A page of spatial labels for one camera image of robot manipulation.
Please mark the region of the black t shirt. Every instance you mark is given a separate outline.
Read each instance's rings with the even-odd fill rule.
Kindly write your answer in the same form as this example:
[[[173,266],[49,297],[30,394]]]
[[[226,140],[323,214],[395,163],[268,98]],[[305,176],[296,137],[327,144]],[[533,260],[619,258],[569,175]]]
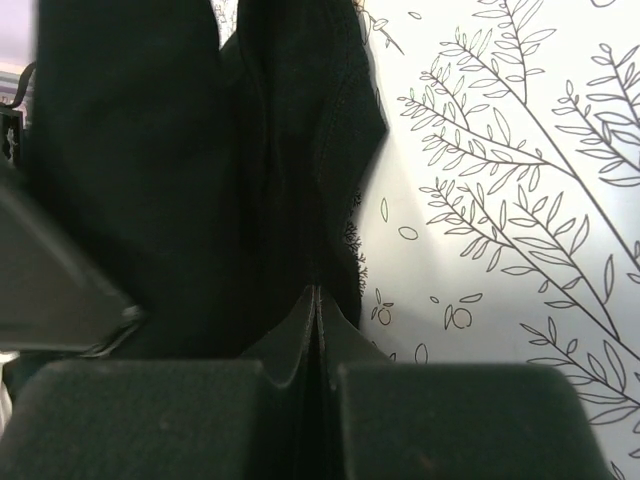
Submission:
[[[309,285],[361,313],[344,241],[386,127],[349,1],[42,1],[35,196],[146,311],[119,358],[241,353]]]

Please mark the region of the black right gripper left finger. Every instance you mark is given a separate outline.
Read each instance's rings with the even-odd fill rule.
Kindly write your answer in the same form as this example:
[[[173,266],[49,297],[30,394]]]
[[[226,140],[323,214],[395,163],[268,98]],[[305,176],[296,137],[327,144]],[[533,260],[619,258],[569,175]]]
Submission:
[[[290,479],[316,294],[241,357],[73,360],[22,389],[5,479]]]

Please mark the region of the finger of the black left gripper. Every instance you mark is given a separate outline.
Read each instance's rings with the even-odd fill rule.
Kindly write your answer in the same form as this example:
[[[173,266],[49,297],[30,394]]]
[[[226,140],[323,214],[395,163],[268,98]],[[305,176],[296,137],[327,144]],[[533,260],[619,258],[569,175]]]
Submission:
[[[19,174],[2,167],[2,350],[100,357],[143,318],[28,194]]]

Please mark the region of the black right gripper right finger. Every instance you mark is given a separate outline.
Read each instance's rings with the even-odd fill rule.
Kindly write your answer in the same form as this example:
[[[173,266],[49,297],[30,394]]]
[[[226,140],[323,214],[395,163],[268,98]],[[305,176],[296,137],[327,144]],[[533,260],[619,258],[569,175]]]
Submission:
[[[522,364],[409,364],[314,292],[329,479],[605,479],[574,388]]]

